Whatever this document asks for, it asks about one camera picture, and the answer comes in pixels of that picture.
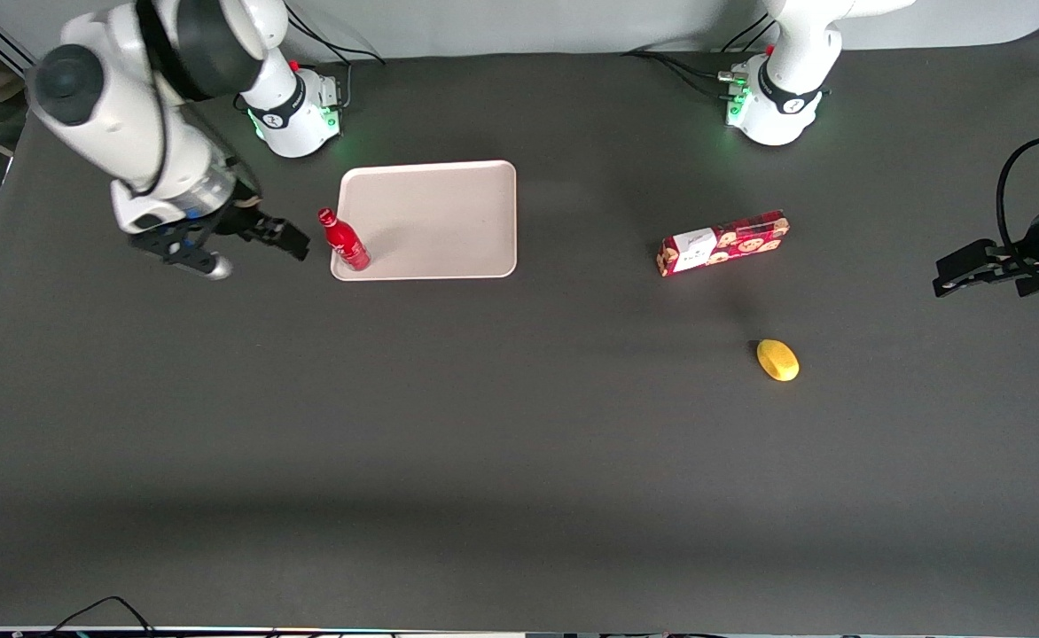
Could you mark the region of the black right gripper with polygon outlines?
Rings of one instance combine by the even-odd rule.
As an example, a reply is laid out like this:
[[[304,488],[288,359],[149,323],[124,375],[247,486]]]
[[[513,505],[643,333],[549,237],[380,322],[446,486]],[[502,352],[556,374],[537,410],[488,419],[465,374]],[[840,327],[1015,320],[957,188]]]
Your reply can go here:
[[[136,234],[133,249],[156,257],[163,265],[179,268],[228,268],[230,261],[207,249],[213,234],[237,235],[245,241],[264,242],[298,261],[309,254],[309,236],[285,219],[261,213],[257,206],[225,206],[218,213],[166,223]]]

